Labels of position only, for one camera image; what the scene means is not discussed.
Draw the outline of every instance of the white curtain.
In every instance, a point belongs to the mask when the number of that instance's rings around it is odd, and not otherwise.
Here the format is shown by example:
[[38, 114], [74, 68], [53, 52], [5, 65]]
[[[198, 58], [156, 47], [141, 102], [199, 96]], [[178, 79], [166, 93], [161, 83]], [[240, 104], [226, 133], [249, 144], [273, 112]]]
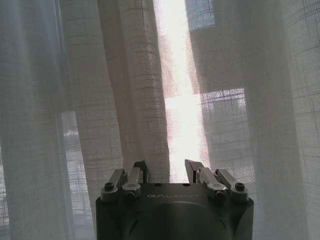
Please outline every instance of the white curtain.
[[116, 168], [225, 168], [253, 239], [320, 239], [319, 0], [0, 1], [0, 240], [94, 240]]

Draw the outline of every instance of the metal linkage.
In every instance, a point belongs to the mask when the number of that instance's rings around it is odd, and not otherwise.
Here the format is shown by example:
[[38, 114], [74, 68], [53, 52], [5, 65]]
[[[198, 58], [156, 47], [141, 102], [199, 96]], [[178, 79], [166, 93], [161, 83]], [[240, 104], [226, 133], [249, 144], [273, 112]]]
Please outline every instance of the metal linkage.
[[105, 203], [111, 203], [118, 199], [119, 189], [127, 181], [127, 174], [125, 170], [116, 169], [114, 170], [110, 181], [107, 182], [100, 190], [101, 201]]
[[215, 170], [217, 179], [230, 190], [231, 200], [245, 203], [249, 200], [248, 189], [242, 182], [237, 182], [226, 169]]
[[223, 202], [226, 199], [227, 188], [222, 183], [218, 182], [214, 174], [208, 167], [201, 167], [199, 169], [200, 182], [207, 186], [208, 197]]
[[124, 195], [128, 200], [134, 200], [141, 195], [141, 186], [138, 183], [140, 177], [140, 168], [133, 167], [128, 179], [122, 189], [124, 190]]

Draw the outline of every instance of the sunlight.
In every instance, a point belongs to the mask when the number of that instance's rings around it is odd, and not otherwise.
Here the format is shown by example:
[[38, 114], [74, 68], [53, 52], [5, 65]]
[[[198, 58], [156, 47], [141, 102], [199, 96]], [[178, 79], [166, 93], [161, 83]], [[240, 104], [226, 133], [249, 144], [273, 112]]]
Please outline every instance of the sunlight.
[[187, 182], [185, 159], [209, 165], [185, 0], [154, 0], [162, 68], [170, 182]]

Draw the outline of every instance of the curtain fold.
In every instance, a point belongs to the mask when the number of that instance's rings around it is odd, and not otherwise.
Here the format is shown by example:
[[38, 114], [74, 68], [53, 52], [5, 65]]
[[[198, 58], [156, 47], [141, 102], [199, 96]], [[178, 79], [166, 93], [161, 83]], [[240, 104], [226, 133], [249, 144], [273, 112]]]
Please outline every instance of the curtain fold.
[[123, 167], [145, 160], [150, 181], [169, 181], [167, 123], [153, 2], [99, 0], [105, 55], [120, 126]]
[[114, 169], [225, 168], [253, 239], [320, 239], [319, 0], [0, 2], [0, 239], [94, 240]]

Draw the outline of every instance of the screw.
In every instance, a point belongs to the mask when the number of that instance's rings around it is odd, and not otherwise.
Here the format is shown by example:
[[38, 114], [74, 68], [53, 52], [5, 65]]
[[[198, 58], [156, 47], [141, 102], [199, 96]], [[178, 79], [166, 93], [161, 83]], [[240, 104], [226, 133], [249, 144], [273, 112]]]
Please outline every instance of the screw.
[[129, 192], [127, 192], [127, 193], [125, 194], [125, 198], [126, 198], [126, 200], [129, 201], [129, 202], [131, 202], [131, 201], [133, 201], [133, 200], [136, 199], [136, 198], [135, 198], [135, 194], [134, 194], [133, 192], [131, 192], [131, 191], [129, 191]]
[[214, 194], [214, 199], [216, 202], [218, 203], [223, 203], [224, 200], [226, 199], [226, 196], [225, 194], [222, 192], [222, 191], [217, 191], [215, 194]]
[[104, 185], [104, 190], [105, 191], [111, 191], [112, 189], [114, 189], [114, 184], [112, 182], [107, 182], [105, 185]]
[[245, 190], [245, 184], [242, 182], [237, 182], [235, 184], [235, 190], [237, 190], [239, 192], [243, 192]]

